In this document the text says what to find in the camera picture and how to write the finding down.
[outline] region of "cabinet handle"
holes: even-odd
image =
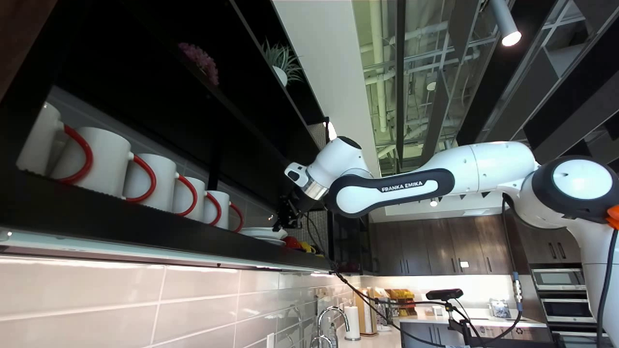
[[[561,257],[566,259],[565,251],[563,250],[563,245],[561,245],[561,243],[557,243],[556,245],[559,247],[559,252],[561,253]]]
[[[438,330],[438,328],[435,328],[436,330],[436,335],[438,336],[438,344],[443,344],[443,340],[441,339],[441,331]]]
[[[555,249],[552,247],[552,243],[548,243],[548,247],[550,248],[550,254],[552,255],[552,258],[556,260],[556,252]]]

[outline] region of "plate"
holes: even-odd
[[[271,243],[271,244],[275,244],[275,245],[279,245],[279,246],[284,246],[286,245],[286,242],[283,240],[279,240],[279,239],[271,239],[271,238],[260,238],[260,237],[256,237],[256,239],[260,239],[260,240],[264,240],[267,243]]]
[[[280,240],[288,236],[288,233],[285,230],[273,232],[272,227],[245,227],[241,228],[241,231],[239,233],[249,237],[266,238],[273,240]]]

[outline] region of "exposed pipe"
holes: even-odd
[[[378,0],[370,1],[370,26],[372,29],[372,47],[374,51],[374,63],[380,64],[384,60],[383,53],[383,13],[381,12],[381,2]],[[384,69],[377,69],[379,75],[383,75]],[[387,131],[387,100],[385,97],[385,79],[376,81],[376,96],[378,97],[378,119],[380,131]]]
[[[412,32],[404,33],[404,40],[410,40],[410,39],[416,38],[416,37],[418,37],[420,35],[427,35],[427,34],[431,34],[431,33],[436,33],[436,32],[440,32],[442,30],[446,30],[446,29],[447,29],[447,21],[441,22],[441,23],[438,23],[438,24],[429,25],[427,27],[415,29]],[[391,37],[389,39],[389,45],[393,45],[395,43],[396,43],[396,37]],[[365,44],[365,45],[361,46],[361,53],[369,52],[369,51],[375,50],[375,49],[376,48],[374,48],[373,42],[372,43],[368,43],[368,44]]]
[[[473,50],[473,54],[470,54],[468,56],[464,57],[464,61],[469,61],[471,59],[477,59],[479,58],[479,50]],[[456,64],[458,63],[459,60],[457,58],[454,59],[450,59],[444,62],[444,65],[448,65],[448,64]],[[440,67],[441,66],[441,62],[437,62],[437,63],[433,63],[433,64],[426,64],[426,65],[422,65],[422,66],[417,66],[414,67],[412,69],[406,70],[404,71],[404,74],[406,75],[410,75],[413,74],[414,72],[418,72],[418,71],[424,71],[424,70],[429,70],[432,69],[433,67]],[[366,85],[371,85],[371,84],[375,84],[378,83],[379,81],[385,81],[388,80],[392,77],[394,77],[396,75],[395,70],[390,70],[388,72],[385,72],[384,74],[378,74],[376,76],[371,76],[365,79],[365,84]]]
[[[445,120],[445,121],[443,121],[443,127],[457,126],[459,124],[459,122],[460,122],[460,120]],[[413,139],[415,137],[418,137],[426,129],[428,129],[428,123],[424,123],[424,124],[420,125],[419,127],[417,127],[415,129],[413,129],[412,131],[410,131],[408,134],[406,134],[404,136],[404,140],[409,140],[409,139]],[[381,159],[381,158],[385,157],[388,153],[390,153],[395,148],[396,148],[395,145],[387,145],[387,146],[385,146],[382,150],[380,150],[378,152],[378,158]]]

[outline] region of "microwave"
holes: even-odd
[[[548,322],[595,323],[585,298],[542,298],[542,306]]]
[[[533,269],[537,290],[587,290],[581,268]]]

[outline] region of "franka emika robot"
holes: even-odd
[[[589,157],[566,156],[539,165],[518,142],[491,142],[437,153],[412,172],[373,178],[353,140],[338,137],[309,166],[291,163],[286,176],[296,184],[287,199],[288,225],[325,197],[329,210],[360,217],[378,207],[440,196],[500,191],[525,223],[543,229],[566,227],[581,249],[591,313],[597,317],[609,247],[619,227],[619,179]],[[619,247],[614,249],[603,327],[619,346]]]

